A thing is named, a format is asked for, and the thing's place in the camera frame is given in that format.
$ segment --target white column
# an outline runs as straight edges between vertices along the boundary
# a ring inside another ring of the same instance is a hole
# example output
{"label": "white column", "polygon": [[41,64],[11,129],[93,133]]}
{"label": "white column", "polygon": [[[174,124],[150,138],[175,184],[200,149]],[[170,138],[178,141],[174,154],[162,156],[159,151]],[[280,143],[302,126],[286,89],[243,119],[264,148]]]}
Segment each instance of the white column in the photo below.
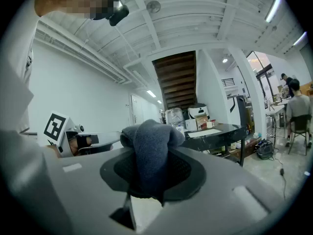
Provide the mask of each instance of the white column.
{"label": "white column", "polygon": [[197,100],[207,105],[210,118],[230,123],[227,97],[219,73],[206,49],[197,57]]}
{"label": "white column", "polygon": [[266,139],[265,107],[259,83],[242,50],[238,47],[234,47],[231,44],[228,44],[227,47],[230,54],[235,59],[250,93],[254,114],[255,132],[262,133],[262,138]]}

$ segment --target recessed light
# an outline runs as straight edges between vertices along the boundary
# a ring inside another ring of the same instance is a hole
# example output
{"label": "recessed light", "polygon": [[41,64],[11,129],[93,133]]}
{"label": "recessed light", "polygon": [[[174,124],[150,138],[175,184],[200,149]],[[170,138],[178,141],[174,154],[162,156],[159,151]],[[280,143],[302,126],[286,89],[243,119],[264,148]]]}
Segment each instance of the recessed light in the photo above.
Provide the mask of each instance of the recessed light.
{"label": "recessed light", "polygon": [[152,91],[147,91],[147,93],[149,93],[152,97],[157,97],[156,95],[153,94]]}
{"label": "recessed light", "polygon": [[301,35],[301,37],[299,37],[298,40],[294,42],[293,45],[296,45],[297,43],[299,43],[299,42],[304,38],[304,36],[305,36],[306,34],[307,34],[307,32],[304,32],[304,33]]}
{"label": "recessed light", "polygon": [[272,8],[270,9],[268,16],[266,17],[266,22],[269,23],[272,20],[273,16],[275,15],[275,13],[278,9],[280,2],[281,2],[281,0],[275,0],[275,3],[273,4]]}

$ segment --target dark hair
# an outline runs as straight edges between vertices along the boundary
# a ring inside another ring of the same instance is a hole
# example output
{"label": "dark hair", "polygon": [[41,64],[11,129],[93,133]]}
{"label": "dark hair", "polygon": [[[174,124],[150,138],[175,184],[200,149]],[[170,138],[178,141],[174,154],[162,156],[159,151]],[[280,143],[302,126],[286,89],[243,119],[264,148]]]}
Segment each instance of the dark hair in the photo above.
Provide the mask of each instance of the dark hair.
{"label": "dark hair", "polygon": [[300,89],[300,83],[298,79],[293,79],[289,83],[289,87],[292,88],[294,91],[298,91]]}

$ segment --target black headset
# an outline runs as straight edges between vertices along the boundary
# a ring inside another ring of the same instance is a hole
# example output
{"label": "black headset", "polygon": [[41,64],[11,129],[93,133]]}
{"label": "black headset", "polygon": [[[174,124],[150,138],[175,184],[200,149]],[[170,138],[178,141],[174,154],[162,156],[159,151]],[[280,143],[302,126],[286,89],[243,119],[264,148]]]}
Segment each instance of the black headset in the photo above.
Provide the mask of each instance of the black headset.
{"label": "black headset", "polygon": [[107,19],[111,26],[116,26],[122,19],[128,16],[129,9],[126,5],[121,7],[114,6],[114,3],[119,3],[120,0],[108,0],[108,6],[103,6],[100,11],[96,11],[94,20]]}

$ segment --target chair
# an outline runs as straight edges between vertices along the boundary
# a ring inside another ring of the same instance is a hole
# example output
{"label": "chair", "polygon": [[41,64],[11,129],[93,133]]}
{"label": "chair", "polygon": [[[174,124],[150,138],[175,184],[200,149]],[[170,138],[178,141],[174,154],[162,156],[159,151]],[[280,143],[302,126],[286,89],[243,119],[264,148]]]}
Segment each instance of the chair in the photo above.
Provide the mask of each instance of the chair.
{"label": "chair", "polygon": [[294,137],[291,136],[291,145],[288,154],[291,151],[294,139],[302,135],[305,138],[305,155],[307,155],[307,132],[309,132],[310,122],[311,122],[311,115],[301,115],[298,117],[292,117],[290,120],[291,123],[291,133],[294,133]]}

